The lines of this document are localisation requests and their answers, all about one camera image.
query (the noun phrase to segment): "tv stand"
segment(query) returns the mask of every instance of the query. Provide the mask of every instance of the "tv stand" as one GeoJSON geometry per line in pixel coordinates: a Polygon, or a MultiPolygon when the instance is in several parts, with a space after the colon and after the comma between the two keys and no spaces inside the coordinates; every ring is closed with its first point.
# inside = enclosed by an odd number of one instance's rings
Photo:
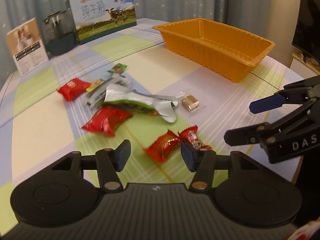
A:
{"type": "Polygon", "coordinates": [[[308,57],[303,52],[292,53],[290,69],[303,78],[310,78],[320,75],[320,65],[314,59],[308,57]]]}

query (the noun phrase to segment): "wall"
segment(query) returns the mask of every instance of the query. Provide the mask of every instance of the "wall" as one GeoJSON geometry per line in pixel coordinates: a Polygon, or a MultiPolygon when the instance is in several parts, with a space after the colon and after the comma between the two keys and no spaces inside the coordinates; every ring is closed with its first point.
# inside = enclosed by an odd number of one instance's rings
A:
{"type": "Polygon", "coordinates": [[[287,67],[295,47],[291,45],[297,24],[300,0],[271,0],[264,37],[274,41],[276,47],[269,56],[287,67]]]}

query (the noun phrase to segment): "table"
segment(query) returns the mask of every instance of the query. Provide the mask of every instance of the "table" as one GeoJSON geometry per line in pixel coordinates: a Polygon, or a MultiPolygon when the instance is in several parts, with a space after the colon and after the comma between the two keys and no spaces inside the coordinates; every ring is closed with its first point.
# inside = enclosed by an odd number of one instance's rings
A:
{"type": "MultiPolygon", "coordinates": [[[[302,78],[276,60],[265,57],[239,84],[232,83],[199,64],[168,51],[153,25],[164,22],[140,19],[138,25],[78,46],[51,59],[47,64],[20,77],[12,74],[0,92],[0,232],[4,234],[17,222],[10,208],[10,194],[20,182],[70,151],[92,155],[103,148],[116,148],[124,139],[132,153],[121,181],[141,183],[184,182],[193,174],[186,168],[180,148],[165,163],[150,159],[142,148],[148,147],[167,129],[182,131],[199,126],[204,143],[218,154],[240,150],[287,180],[297,175],[300,158],[270,164],[259,145],[230,147],[225,144],[226,130],[258,122],[274,122],[296,106],[286,105],[266,113],[252,114],[250,102],[269,96],[285,84],[302,78]],[[56,89],[72,78],[92,82],[107,78],[116,63],[128,65],[124,73],[133,87],[147,94],[177,95],[191,93],[206,107],[192,114],[177,107],[173,124],[159,116],[134,114],[105,138],[81,129],[92,117],[82,97],[64,102],[56,89]]],[[[98,186],[97,174],[85,171],[84,177],[98,186]]],[[[227,178],[227,171],[216,171],[214,186],[227,178]]]]}

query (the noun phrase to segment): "wrapped candy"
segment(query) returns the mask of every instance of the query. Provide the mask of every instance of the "wrapped candy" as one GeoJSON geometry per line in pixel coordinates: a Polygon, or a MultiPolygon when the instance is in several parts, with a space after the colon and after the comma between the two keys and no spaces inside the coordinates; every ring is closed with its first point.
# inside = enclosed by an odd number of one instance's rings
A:
{"type": "Polygon", "coordinates": [[[144,148],[143,151],[157,162],[164,162],[172,150],[181,143],[181,140],[172,131],[158,137],[158,139],[150,145],[149,148],[144,148]]]}
{"type": "Polygon", "coordinates": [[[106,88],[110,84],[117,84],[124,87],[131,87],[130,80],[126,77],[120,76],[118,73],[113,73],[113,75],[105,80],[103,83],[94,88],[91,92],[88,92],[84,96],[84,104],[89,106],[89,109],[96,111],[101,106],[101,102],[106,97],[106,88]]]}
{"type": "Polygon", "coordinates": [[[127,65],[118,63],[113,68],[108,70],[108,72],[122,74],[126,68],[127,68],[127,65]]]}
{"type": "Polygon", "coordinates": [[[178,133],[178,134],[181,141],[183,140],[189,141],[196,150],[199,150],[199,149],[211,150],[212,148],[209,145],[205,145],[200,140],[200,138],[197,135],[197,132],[198,132],[198,126],[195,125],[183,130],[181,133],[178,133]]]}
{"type": "Polygon", "coordinates": [[[104,82],[104,80],[102,79],[98,79],[96,81],[94,81],[87,89],[87,92],[91,92],[92,90],[94,90],[96,87],[98,87],[99,85],[101,85],[104,82]]]}
{"type": "Polygon", "coordinates": [[[113,107],[100,108],[82,129],[88,132],[102,133],[106,137],[114,137],[115,131],[125,120],[132,115],[113,107]]]}
{"type": "Polygon", "coordinates": [[[199,100],[193,95],[187,95],[181,99],[181,104],[189,112],[193,112],[198,108],[199,100]]]}
{"type": "Polygon", "coordinates": [[[75,100],[81,95],[91,84],[78,78],[70,80],[67,84],[58,89],[58,93],[62,94],[67,102],[75,100]]]}

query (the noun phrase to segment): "clear plastic packet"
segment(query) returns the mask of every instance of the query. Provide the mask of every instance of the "clear plastic packet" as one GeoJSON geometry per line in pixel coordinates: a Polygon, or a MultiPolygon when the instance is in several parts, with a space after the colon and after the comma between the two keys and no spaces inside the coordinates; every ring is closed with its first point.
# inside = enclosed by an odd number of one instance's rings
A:
{"type": "Polygon", "coordinates": [[[191,93],[181,93],[179,99],[181,102],[181,106],[189,113],[193,113],[206,107],[191,93]]]}

